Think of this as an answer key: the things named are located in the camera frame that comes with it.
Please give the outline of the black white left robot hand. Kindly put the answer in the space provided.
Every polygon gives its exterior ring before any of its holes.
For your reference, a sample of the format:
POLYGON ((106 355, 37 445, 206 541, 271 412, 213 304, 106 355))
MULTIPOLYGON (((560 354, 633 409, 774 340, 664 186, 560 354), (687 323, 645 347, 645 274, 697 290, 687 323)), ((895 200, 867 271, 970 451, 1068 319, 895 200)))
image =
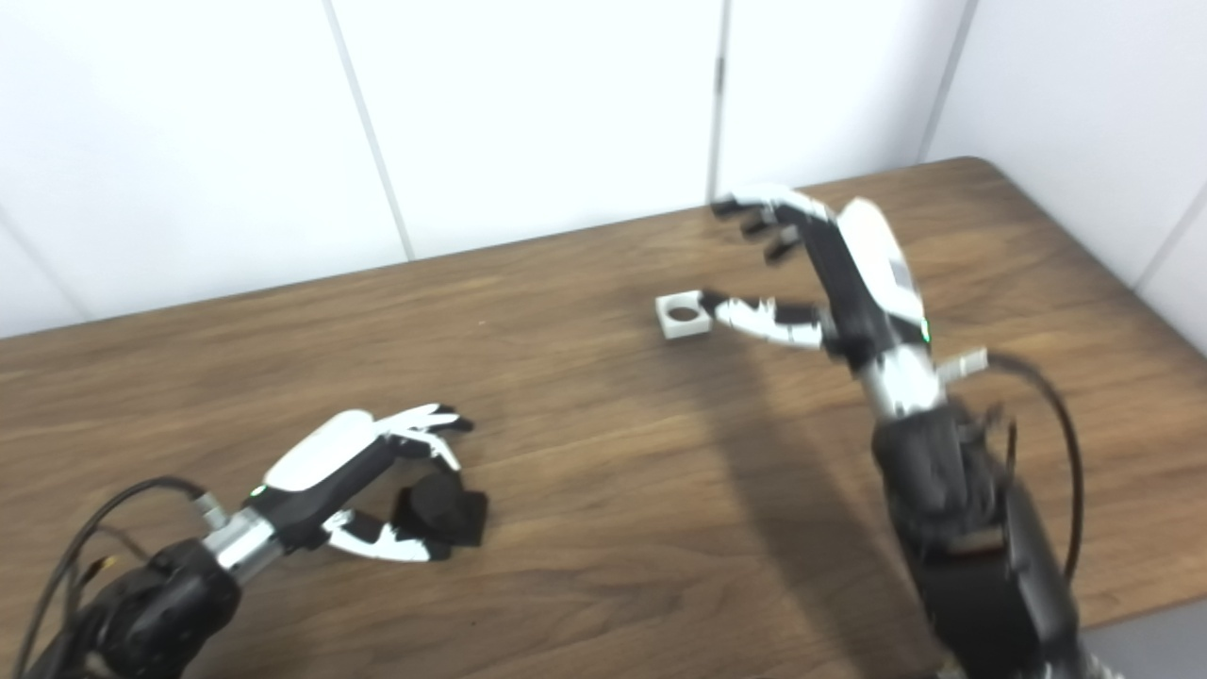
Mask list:
POLYGON ((331 546, 367 560, 447 560, 453 548, 480 546, 486 533, 488 497, 463 486, 460 461, 443 437, 472 429, 439 403, 384 420, 362 409, 338 412, 276 460, 240 510, 266 522, 285 554, 331 546), (435 469, 398 491, 391 517, 351 507, 402 460, 435 469))

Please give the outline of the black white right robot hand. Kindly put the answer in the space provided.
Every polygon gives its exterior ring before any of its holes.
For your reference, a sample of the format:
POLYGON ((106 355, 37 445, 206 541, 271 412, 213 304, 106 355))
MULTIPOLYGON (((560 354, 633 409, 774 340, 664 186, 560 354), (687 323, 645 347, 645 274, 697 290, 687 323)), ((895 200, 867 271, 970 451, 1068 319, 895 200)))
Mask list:
POLYGON ((710 210, 719 219, 753 212, 741 233, 750 240, 772 232, 766 263, 801 246, 829 302, 780 304, 702 289, 700 306, 712 321, 766 343, 823 349, 851 373, 902 345, 931 340, 917 283, 874 203, 852 199, 835 211, 785 185, 751 185, 716 199, 710 210))

